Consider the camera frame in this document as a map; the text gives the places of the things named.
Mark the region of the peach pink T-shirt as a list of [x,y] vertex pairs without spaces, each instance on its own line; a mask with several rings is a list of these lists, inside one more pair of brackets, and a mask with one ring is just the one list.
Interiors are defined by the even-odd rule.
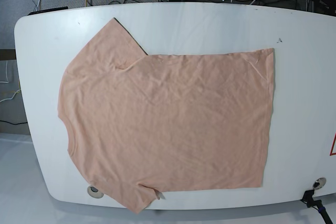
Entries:
[[110,20],[66,68],[58,116],[82,177],[139,213],[168,191],[259,188],[274,50],[148,55]]

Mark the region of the red triangle warning sticker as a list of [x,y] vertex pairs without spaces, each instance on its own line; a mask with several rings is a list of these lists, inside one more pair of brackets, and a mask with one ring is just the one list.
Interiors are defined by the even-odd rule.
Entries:
[[334,139],[333,139],[332,147],[330,150],[330,156],[336,155],[335,142],[336,142],[336,135],[334,136]]

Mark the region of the black clamp mount with pole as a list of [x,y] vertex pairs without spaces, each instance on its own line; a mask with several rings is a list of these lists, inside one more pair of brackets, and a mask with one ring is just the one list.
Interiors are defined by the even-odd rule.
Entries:
[[301,199],[301,202],[306,205],[307,208],[314,208],[321,215],[325,224],[333,224],[329,217],[325,206],[322,204],[322,200],[313,199],[314,190],[306,190]]

